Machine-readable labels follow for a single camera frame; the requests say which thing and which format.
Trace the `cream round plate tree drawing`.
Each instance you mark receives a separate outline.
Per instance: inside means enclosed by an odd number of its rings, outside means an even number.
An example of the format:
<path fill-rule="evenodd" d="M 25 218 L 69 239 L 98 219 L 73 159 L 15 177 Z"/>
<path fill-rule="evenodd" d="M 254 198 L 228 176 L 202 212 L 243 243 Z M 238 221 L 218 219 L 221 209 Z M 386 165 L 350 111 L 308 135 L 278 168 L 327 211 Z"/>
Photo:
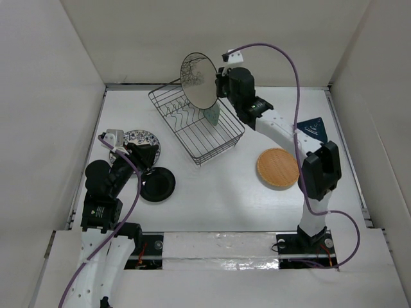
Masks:
<path fill-rule="evenodd" d="M 211 108 L 216 100 L 216 67 L 203 53 L 188 54 L 180 67 L 180 83 L 189 102 L 198 109 Z"/>

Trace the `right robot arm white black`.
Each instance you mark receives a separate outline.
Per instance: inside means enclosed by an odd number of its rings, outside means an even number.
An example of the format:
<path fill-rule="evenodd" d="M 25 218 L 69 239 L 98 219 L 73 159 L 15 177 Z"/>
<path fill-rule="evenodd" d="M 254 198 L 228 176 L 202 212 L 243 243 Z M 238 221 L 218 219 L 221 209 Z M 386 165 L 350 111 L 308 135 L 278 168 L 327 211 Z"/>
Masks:
<path fill-rule="evenodd" d="M 295 128 L 273 105 L 256 96 L 254 77 L 248 69 L 221 67 L 215 83 L 218 98 L 229 100 L 242 123 L 296 159 L 304 205 L 295 243 L 300 250 L 312 252 L 325 237 L 329 199 L 342 176 L 338 146 L 332 141 L 320 142 Z"/>

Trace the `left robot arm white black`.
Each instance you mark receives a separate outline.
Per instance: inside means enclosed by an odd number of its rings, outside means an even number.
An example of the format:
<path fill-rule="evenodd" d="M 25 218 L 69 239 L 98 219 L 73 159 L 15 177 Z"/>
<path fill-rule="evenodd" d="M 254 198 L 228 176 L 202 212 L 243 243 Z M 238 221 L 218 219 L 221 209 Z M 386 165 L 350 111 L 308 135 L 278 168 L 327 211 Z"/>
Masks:
<path fill-rule="evenodd" d="M 111 306 L 128 258 L 143 248 L 140 225 L 119 218 L 118 196 L 132 175 L 153 166 L 158 149 L 129 142 L 114 150 L 118 157 L 112 165 L 95 160 L 86 167 L 78 268 L 59 307 Z"/>

